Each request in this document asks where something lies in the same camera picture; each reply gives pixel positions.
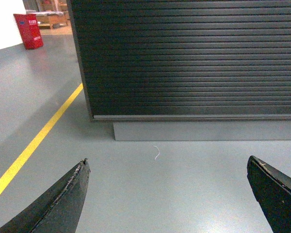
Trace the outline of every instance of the white string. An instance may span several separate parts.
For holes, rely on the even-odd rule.
[[[161,152],[160,152],[160,149],[157,146],[153,146],[153,147],[156,147],[156,149],[159,151],[159,154],[154,159],[154,160],[156,160],[156,158],[160,155]]]

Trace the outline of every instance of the epoxy floor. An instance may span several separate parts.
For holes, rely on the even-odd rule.
[[[0,176],[81,83],[72,35],[43,39],[0,61]],[[271,233],[250,155],[291,176],[291,141],[116,142],[81,92],[0,196],[0,226],[86,157],[78,233]]]

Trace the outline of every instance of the black roller shutter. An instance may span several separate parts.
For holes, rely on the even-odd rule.
[[[71,0],[91,114],[291,116],[291,0]]]

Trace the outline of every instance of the red fire extinguisher box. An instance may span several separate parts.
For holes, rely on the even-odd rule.
[[[34,14],[14,14],[17,26],[27,50],[33,50],[43,46],[40,29]]]

